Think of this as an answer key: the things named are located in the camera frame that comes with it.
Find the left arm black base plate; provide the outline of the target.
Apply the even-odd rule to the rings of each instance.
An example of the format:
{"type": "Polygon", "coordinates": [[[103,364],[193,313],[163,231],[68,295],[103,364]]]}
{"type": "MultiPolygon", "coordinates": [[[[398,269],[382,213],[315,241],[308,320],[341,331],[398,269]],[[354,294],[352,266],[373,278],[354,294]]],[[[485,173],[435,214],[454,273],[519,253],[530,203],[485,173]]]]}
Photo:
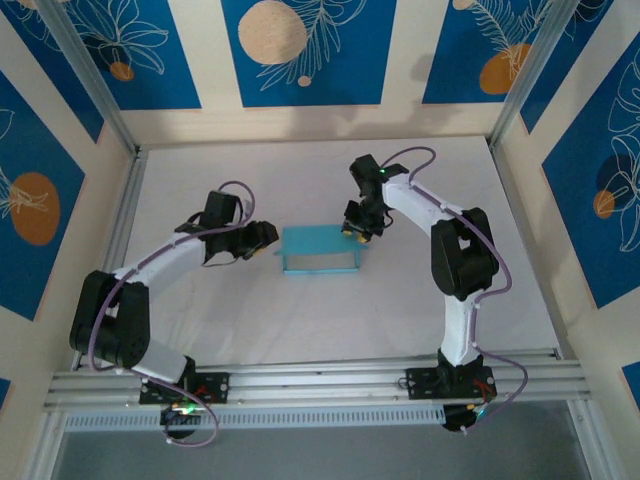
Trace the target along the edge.
{"type": "MultiPolygon", "coordinates": [[[[181,389],[207,404],[226,404],[229,394],[230,374],[228,372],[195,373],[181,386],[181,389]]],[[[160,405],[191,402],[183,393],[165,386],[147,383],[141,387],[139,403],[141,405],[160,405]]]]}

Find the aluminium frame post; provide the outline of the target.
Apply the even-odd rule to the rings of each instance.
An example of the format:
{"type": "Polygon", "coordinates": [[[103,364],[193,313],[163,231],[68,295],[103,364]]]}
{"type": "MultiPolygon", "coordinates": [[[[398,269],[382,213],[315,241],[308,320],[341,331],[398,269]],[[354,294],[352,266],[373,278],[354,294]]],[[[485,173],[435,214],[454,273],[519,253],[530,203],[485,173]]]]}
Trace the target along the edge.
{"type": "Polygon", "coordinates": [[[563,35],[580,0],[552,0],[526,60],[521,67],[493,128],[487,137],[489,151],[495,153],[508,133],[541,72],[563,35]]]}
{"type": "Polygon", "coordinates": [[[104,78],[63,6],[57,0],[34,0],[38,13],[65,59],[122,147],[137,157],[136,144],[104,78]]]}

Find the white table mat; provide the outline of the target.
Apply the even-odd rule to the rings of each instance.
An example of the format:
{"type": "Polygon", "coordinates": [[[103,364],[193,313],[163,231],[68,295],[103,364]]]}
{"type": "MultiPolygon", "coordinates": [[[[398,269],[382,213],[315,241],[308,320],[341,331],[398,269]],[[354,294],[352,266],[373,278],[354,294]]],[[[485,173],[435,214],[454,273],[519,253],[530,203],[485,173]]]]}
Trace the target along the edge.
{"type": "MultiPolygon", "coordinates": [[[[486,299],[477,339],[488,351],[554,348],[556,333],[501,181],[482,137],[220,144],[148,155],[127,261],[156,250],[229,182],[253,192],[255,218],[278,228],[339,224],[358,195],[350,164],[393,158],[442,199],[488,215],[513,276],[486,299]]],[[[151,336],[206,366],[430,354],[444,333],[444,298],[430,271],[429,238],[396,215],[356,273],[285,275],[276,249],[228,255],[197,268],[151,304],[151,336]]]]}

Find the blue poster orange circle flower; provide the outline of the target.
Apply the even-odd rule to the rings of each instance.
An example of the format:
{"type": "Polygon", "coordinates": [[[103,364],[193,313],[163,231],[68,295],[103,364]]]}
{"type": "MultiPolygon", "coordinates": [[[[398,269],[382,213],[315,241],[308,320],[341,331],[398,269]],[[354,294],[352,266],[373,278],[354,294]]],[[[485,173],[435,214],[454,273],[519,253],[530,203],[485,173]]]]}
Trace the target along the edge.
{"type": "Polygon", "coordinates": [[[0,72],[0,306],[36,319],[83,170],[0,72]]]}

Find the black controller box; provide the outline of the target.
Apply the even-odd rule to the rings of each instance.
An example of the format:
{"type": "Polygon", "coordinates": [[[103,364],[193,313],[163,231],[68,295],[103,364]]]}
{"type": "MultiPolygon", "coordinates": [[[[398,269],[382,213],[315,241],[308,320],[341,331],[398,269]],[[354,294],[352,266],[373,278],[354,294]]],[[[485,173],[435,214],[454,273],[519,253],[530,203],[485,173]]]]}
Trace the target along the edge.
{"type": "Polygon", "coordinates": [[[443,407],[445,414],[443,427],[450,432],[463,433],[476,424],[487,406],[487,403],[445,405],[443,407]]]}
{"type": "Polygon", "coordinates": [[[159,423],[169,440],[181,441],[195,433],[195,427],[202,424],[202,416],[193,404],[173,404],[161,411],[159,423]]]}

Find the white and blue paper box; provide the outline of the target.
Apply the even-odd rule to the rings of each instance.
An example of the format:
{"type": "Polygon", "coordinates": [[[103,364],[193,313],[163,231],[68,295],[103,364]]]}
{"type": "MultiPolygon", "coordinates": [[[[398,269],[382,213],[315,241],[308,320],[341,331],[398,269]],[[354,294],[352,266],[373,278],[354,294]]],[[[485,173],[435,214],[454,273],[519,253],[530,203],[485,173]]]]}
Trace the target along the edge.
{"type": "Polygon", "coordinates": [[[280,249],[285,275],[356,273],[361,253],[368,246],[339,225],[288,226],[282,231],[280,249]]]}

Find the blue poster orange dot flower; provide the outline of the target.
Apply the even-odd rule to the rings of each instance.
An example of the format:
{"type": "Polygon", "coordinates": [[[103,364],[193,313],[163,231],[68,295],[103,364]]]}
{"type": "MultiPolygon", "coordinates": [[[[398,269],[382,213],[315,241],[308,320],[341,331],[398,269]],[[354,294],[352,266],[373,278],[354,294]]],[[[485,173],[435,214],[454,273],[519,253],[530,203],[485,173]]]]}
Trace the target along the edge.
{"type": "Polygon", "coordinates": [[[543,170],[596,306],[640,287],[640,39],[597,87],[543,170]]]}
{"type": "Polygon", "coordinates": [[[62,0],[122,110],[199,109],[168,0],[62,0]]]}

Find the aluminium mounting rail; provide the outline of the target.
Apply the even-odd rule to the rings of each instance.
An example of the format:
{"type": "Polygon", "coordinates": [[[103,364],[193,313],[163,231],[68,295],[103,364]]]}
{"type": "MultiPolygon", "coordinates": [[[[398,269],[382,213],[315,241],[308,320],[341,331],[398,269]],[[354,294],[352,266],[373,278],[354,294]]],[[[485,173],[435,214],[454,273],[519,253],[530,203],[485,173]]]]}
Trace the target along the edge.
{"type": "MultiPolygon", "coordinates": [[[[485,359],[500,402],[587,400],[591,389],[577,360],[550,349],[485,359]]],[[[202,373],[229,373],[226,408],[371,406],[406,404],[398,384],[409,368],[437,364],[433,355],[329,362],[202,366],[202,373]]],[[[140,380],[131,374],[80,369],[54,374],[44,400],[47,412],[139,408],[140,380]]]]}

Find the blue poster white line flower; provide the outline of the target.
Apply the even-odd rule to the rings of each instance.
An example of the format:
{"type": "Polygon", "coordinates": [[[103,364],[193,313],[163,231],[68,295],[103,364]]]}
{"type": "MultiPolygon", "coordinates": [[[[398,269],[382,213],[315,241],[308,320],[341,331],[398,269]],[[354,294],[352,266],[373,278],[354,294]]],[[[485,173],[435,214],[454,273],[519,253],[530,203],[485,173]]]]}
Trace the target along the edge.
{"type": "Polygon", "coordinates": [[[66,60],[37,10],[34,0],[0,0],[7,17],[94,143],[105,120],[66,60]]]}
{"type": "Polygon", "coordinates": [[[613,0],[579,0],[562,36],[524,101],[520,116],[531,133],[613,0]]]}

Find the blue poster peach circle fern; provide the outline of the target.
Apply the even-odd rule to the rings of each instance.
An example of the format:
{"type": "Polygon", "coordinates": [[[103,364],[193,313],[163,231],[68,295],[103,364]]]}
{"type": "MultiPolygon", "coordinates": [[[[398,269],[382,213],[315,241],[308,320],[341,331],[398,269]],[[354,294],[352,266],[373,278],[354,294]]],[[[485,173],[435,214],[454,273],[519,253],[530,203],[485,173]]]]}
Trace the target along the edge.
{"type": "Polygon", "coordinates": [[[221,0],[246,108],[377,105],[397,0],[221,0]]]}

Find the blue poster orange circle fern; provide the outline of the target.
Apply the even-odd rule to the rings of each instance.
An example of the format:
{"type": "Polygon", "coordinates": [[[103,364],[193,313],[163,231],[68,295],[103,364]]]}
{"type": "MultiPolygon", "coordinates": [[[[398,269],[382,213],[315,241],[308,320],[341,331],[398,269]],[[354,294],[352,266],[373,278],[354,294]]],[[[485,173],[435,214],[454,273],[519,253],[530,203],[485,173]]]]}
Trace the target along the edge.
{"type": "Polygon", "coordinates": [[[504,100],[554,0],[450,0],[424,104],[504,100]]]}

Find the aluminium side rail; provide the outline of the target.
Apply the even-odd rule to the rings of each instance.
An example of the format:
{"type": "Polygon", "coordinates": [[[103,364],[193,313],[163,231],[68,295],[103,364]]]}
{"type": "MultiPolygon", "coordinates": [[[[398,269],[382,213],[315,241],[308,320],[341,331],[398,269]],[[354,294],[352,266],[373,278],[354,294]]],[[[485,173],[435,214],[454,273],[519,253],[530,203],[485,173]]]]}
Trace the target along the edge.
{"type": "Polygon", "coordinates": [[[124,265],[148,154],[148,151],[140,150],[131,163],[106,249],[103,270],[104,273],[108,275],[108,278],[103,287],[103,292],[100,295],[102,302],[100,303],[96,320],[90,333],[90,345],[88,346],[89,365],[91,368],[97,368],[99,371],[108,370],[108,367],[98,367],[94,362],[94,341],[97,340],[97,335],[100,332],[102,321],[105,318],[107,310],[124,282],[124,279],[118,280],[115,277],[114,271],[119,270],[124,265]]]}

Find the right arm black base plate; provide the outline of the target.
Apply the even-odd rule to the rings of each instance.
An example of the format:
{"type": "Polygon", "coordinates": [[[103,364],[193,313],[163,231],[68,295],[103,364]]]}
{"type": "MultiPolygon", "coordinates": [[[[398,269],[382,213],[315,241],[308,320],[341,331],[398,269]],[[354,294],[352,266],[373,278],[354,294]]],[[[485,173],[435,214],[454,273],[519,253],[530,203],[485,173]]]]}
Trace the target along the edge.
{"type": "Polygon", "coordinates": [[[493,372],[489,367],[479,370],[454,369],[445,372],[439,368],[411,368],[406,370],[409,398],[411,400],[483,399],[493,400],[497,389],[489,379],[493,372]]]}

